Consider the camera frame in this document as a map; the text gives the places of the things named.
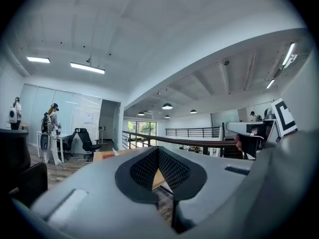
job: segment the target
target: staircase railing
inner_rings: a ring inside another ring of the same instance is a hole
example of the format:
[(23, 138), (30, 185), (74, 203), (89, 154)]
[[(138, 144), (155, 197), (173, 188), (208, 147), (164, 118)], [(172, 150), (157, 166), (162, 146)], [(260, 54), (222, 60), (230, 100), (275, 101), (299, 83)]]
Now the staircase railing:
[(200, 140), (186, 140), (186, 139), (172, 139), (161, 136), (154, 136), (148, 134), (133, 133), (129, 131), (123, 131), (122, 133), (122, 146), (125, 149), (134, 149), (141, 147), (150, 147), (151, 140), (163, 141), (169, 143), (175, 143), (186, 146), (198, 146), (203, 147), (203, 154), (208, 155), (208, 148), (224, 148), (230, 146), (236, 146), (235, 141), (200, 141)]
[(219, 127), (198, 127), (198, 128), (166, 128), (167, 136), (181, 137), (218, 137)]

